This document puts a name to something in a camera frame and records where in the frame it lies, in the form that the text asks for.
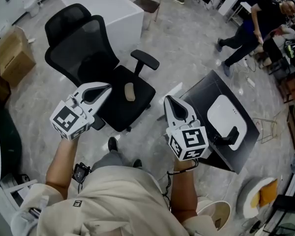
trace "black shirt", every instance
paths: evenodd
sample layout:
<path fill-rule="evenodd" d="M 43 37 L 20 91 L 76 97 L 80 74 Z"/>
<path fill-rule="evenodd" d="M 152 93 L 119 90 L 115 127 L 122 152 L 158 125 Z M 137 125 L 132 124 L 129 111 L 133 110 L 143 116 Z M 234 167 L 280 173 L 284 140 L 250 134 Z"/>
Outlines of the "black shirt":
<path fill-rule="evenodd" d="M 273 0 L 259 0 L 258 6 L 261 9 L 261 11 L 257 12 L 258 24 L 263 38 L 272 30 L 286 23 L 286 15 L 282 14 L 278 2 Z M 243 26 L 247 32 L 253 33 L 255 27 L 251 16 L 244 21 Z"/>

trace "grey floor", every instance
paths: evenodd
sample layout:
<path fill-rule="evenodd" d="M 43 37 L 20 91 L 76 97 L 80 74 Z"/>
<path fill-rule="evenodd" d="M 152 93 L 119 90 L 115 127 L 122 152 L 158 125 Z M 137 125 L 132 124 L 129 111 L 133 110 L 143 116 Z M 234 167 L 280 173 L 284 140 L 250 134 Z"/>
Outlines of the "grey floor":
<path fill-rule="evenodd" d="M 65 100 L 75 90 L 68 79 L 44 60 L 49 47 L 44 25 L 62 8 L 61 1 L 47 0 L 36 17 L 30 19 L 26 16 L 18 23 L 28 38 L 36 39 L 32 49 L 37 65 L 12 90 L 8 102 L 22 138 L 22 171 L 40 182 L 44 182 L 60 141 L 60 136 L 51 127 L 49 117 L 59 101 Z M 148 19 L 146 15 L 144 28 L 148 25 Z M 140 74 L 156 89 L 152 107 L 141 115 L 128 134 L 117 133 L 106 126 L 101 131 L 90 130 L 82 135 L 76 161 L 92 165 L 108 152 L 108 138 L 116 136 L 124 155 L 129 160 L 142 159 L 144 166 L 155 175 L 161 186 L 166 186 L 167 178 L 163 176 L 172 168 L 174 158 L 162 137 L 166 124 L 156 121 L 164 114 L 161 98 L 178 85 L 181 85 L 178 94 L 186 92 L 213 69 L 238 97 L 250 117 L 273 118 L 281 112 L 278 118 L 280 137 L 265 144 L 257 143 L 239 175 L 206 165 L 200 165 L 194 172 L 199 196 L 207 196 L 215 201 L 225 200 L 232 206 L 231 218 L 222 233 L 237 236 L 249 228 L 255 220 L 239 218 L 235 211 L 240 188 L 253 176 L 273 176 L 280 179 L 278 189 L 282 192 L 291 175 L 290 162 L 294 150 L 286 127 L 286 106 L 276 89 L 274 78 L 259 68 L 252 72 L 240 62 L 235 66 L 233 78 L 229 79 L 217 65 L 233 50 L 224 48 L 218 54 L 214 51 L 215 41 L 218 37 L 232 36 L 235 30 L 236 26 L 233 23 L 226 24 L 217 11 L 208 11 L 194 0 L 186 0 L 185 5 L 163 0 L 157 22 L 152 22 L 149 30 L 143 30 L 141 42 L 131 50 L 117 54 L 121 64 L 132 71 L 136 62 L 130 52 L 134 49 L 143 50 L 160 61 L 157 71 L 145 67 Z M 248 64 L 255 69 L 249 57 Z M 249 86 L 246 76 L 256 83 L 255 88 Z M 243 94 L 239 94 L 239 89 L 242 89 Z M 258 218 L 266 219 L 269 212 L 270 209 L 264 207 Z"/>

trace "black office chair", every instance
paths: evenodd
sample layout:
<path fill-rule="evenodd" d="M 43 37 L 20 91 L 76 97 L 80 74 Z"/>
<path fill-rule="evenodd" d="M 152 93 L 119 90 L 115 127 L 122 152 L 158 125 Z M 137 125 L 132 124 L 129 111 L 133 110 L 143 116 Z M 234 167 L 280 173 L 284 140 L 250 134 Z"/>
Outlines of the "black office chair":
<path fill-rule="evenodd" d="M 141 79 L 139 73 L 144 65 L 156 70 L 159 62 L 149 54 L 135 50 L 131 53 L 138 60 L 134 73 L 118 66 L 119 60 L 109 44 L 104 19 L 90 16 L 85 10 L 82 5 L 73 4 L 47 22 L 45 31 L 50 47 L 45 60 L 77 87 L 95 81 L 111 84 L 113 91 L 97 115 L 118 132 L 130 131 L 130 125 L 150 106 L 155 95 L 155 89 Z M 126 100 L 124 93 L 124 86 L 130 82 L 136 97 L 132 102 Z"/>

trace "wooden chair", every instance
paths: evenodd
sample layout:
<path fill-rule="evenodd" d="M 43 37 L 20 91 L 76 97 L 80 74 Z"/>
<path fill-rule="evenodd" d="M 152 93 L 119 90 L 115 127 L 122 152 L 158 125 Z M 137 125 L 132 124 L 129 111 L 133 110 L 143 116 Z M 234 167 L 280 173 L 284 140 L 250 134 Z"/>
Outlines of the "wooden chair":
<path fill-rule="evenodd" d="M 157 20 L 157 16 L 158 16 L 158 11 L 159 11 L 159 7 L 161 5 L 161 1 L 159 0 L 159 2 L 153 1 L 153 0 L 135 0 L 134 3 L 140 7 L 142 10 L 144 10 L 145 12 L 151 13 L 153 14 L 156 11 L 156 16 L 154 21 L 156 22 Z M 152 21 L 152 16 L 151 19 L 148 23 L 148 27 L 147 29 L 149 29 L 149 26 L 151 24 Z"/>

